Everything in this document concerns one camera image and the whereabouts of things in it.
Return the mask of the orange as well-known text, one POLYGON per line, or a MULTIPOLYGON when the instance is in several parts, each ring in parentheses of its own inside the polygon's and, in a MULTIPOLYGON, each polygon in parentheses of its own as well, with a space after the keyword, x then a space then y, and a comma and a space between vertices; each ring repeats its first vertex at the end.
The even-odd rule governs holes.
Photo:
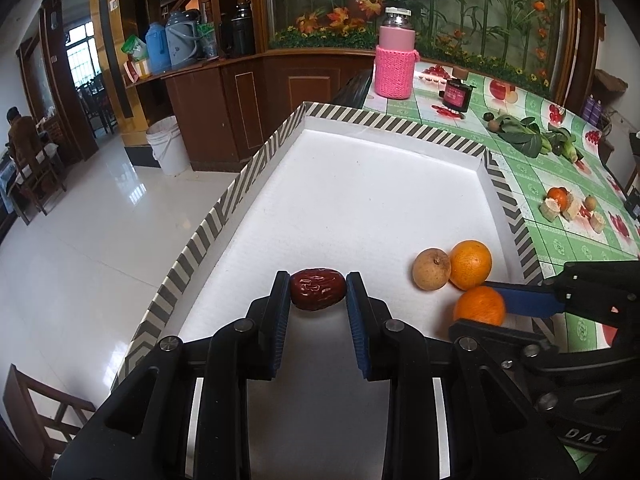
POLYGON ((462 240, 451 249, 449 260, 449 281, 461 290, 483 285, 492 269, 491 252, 478 240, 462 240))
POLYGON ((500 326, 506 319, 506 303, 495 289, 477 286, 459 297, 452 318, 500 326))

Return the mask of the beige ginger chunk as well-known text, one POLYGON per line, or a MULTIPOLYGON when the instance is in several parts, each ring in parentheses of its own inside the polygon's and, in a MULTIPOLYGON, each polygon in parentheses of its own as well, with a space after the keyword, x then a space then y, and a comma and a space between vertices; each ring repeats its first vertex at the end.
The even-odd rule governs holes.
POLYGON ((566 207, 562 211, 562 217, 571 222, 576 219, 582 208, 582 202, 578 200, 573 194, 568 193, 566 196, 566 207))

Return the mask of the brown longan fruit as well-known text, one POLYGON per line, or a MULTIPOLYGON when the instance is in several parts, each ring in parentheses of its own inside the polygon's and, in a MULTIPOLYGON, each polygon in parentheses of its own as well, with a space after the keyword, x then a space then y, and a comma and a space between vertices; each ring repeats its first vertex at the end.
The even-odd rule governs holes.
POLYGON ((411 276, 417 288, 431 292, 446 285, 451 274, 449 256, 438 248, 427 248, 413 261, 411 276))

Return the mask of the red jujube date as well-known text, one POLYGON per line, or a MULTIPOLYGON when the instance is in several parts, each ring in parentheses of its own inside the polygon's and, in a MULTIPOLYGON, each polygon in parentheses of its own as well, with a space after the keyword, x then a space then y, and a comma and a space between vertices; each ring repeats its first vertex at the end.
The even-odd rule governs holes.
POLYGON ((346 280, 337 270, 300 270, 290 278, 292 303, 299 310, 318 311, 340 302, 346 295, 346 280))

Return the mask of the orange tangerine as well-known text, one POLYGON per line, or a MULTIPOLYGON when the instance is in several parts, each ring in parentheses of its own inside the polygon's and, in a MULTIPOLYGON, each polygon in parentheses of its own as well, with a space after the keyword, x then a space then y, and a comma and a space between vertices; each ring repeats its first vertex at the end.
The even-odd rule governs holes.
POLYGON ((568 191, 566 188, 549 188, 547 197, 551 198, 558 205, 561 212, 566 211, 568 207, 568 191))

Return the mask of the green checkered tablecloth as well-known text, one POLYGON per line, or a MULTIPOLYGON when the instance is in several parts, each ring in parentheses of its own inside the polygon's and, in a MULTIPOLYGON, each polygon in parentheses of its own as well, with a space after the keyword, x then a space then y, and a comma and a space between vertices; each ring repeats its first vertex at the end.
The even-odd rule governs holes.
POLYGON ((625 196, 597 155, 599 130, 558 104, 487 76, 472 74, 470 107, 450 110, 439 97, 451 68, 420 62, 406 100, 391 100, 367 90, 363 106, 392 116, 394 130, 408 129, 431 139, 464 139, 486 146, 499 174, 498 192, 515 216, 515 238, 526 278, 541 281, 572 261, 620 261, 639 257, 639 223, 625 210, 625 196), (548 124, 570 130, 584 158, 571 164, 550 152, 529 158, 487 128, 486 115, 533 117, 541 130, 548 124), (567 222, 549 188, 566 188, 582 202, 567 222))

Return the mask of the small green bok choy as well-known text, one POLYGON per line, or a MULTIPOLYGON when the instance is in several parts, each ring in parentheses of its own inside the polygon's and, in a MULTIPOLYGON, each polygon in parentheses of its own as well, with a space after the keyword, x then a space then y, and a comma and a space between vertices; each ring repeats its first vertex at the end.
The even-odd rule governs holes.
POLYGON ((576 136, 567 128, 548 124, 544 137, 549 141, 551 151, 555 155, 564 157, 571 164, 576 164, 584 158, 582 152, 575 146, 576 136))

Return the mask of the large green leafy vegetable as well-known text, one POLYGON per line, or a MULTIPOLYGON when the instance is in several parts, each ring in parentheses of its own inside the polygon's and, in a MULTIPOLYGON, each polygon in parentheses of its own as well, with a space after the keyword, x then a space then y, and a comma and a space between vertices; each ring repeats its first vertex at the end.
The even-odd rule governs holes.
POLYGON ((537 158, 552 151, 550 141, 533 117, 518 119, 511 115, 501 115, 496 122, 498 137, 526 157, 537 158))

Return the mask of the brown kiwi fruit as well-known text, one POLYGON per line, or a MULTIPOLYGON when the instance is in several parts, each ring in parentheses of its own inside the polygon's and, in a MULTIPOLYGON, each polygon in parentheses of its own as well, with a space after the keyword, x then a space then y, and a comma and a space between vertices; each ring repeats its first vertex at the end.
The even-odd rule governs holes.
POLYGON ((495 119, 493 119, 488 122, 487 128, 491 132, 498 132, 500 130, 500 124, 495 119))

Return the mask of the black jar pink label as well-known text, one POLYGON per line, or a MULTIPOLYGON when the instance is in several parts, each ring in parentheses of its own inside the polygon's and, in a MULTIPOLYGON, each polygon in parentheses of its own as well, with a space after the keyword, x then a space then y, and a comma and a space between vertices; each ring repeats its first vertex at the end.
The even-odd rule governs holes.
POLYGON ((450 78, 445 87, 439 91, 439 96, 442 98, 442 104, 447 108, 464 114, 469 109, 473 90, 472 84, 467 84, 458 78, 450 78))

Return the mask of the white tray striped rim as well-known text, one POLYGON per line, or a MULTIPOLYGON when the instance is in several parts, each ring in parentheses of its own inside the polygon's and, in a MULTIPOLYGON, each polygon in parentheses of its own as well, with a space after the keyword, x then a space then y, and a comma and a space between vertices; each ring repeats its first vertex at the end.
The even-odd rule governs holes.
MULTIPOLYGON (((308 268, 359 273, 394 318, 444 338, 458 290, 422 292, 411 267, 422 250, 462 240, 489 249, 494 281, 540 282, 521 209, 485 145, 416 122, 304 105, 189 238, 125 370, 165 335, 213 335, 267 295, 278 272, 308 268)), ((381 477, 390 385, 363 378, 344 304, 292 309, 277 376, 250 382, 247 396, 253 478, 381 477)))

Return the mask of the wooden chair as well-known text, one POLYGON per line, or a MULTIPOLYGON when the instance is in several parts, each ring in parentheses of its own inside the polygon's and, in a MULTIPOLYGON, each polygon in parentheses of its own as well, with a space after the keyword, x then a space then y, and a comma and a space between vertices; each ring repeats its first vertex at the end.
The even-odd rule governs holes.
POLYGON ((47 202, 55 193, 66 191, 62 176, 64 165, 58 156, 58 146, 54 143, 46 144, 36 155, 34 166, 29 164, 21 166, 15 160, 16 151, 12 143, 8 143, 8 149, 14 173, 9 178, 6 195, 14 210, 26 224, 29 224, 26 210, 21 206, 20 196, 22 196, 36 211, 47 217, 47 202))

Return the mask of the white plastic bucket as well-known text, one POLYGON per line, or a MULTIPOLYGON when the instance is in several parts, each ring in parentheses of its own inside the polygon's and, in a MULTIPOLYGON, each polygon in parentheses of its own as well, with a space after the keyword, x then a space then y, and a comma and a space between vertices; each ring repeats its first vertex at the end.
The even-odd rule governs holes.
POLYGON ((146 140, 152 148, 153 158, 160 164, 164 174, 175 177, 191 167, 175 116, 153 124, 146 132, 146 140))

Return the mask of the pink knitted sleeve bottle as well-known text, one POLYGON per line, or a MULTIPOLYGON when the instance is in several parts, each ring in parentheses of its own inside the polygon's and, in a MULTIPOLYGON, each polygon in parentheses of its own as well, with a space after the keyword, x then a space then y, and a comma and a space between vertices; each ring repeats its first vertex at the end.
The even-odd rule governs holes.
POLYGON ((388 6, 378 30, 374 59, 374 91, 386 99, 406 100, 411 94, 413 73, 420 55, 409 9, 388 6))

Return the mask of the grey kettle jug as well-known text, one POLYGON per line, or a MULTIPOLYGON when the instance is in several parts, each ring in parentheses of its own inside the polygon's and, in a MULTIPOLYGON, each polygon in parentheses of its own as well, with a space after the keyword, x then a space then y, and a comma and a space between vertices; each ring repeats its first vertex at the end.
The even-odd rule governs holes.
POLYGON ((171 68, 190 66, 198 60, 199 10, 171 11, 165 26, 171 68))

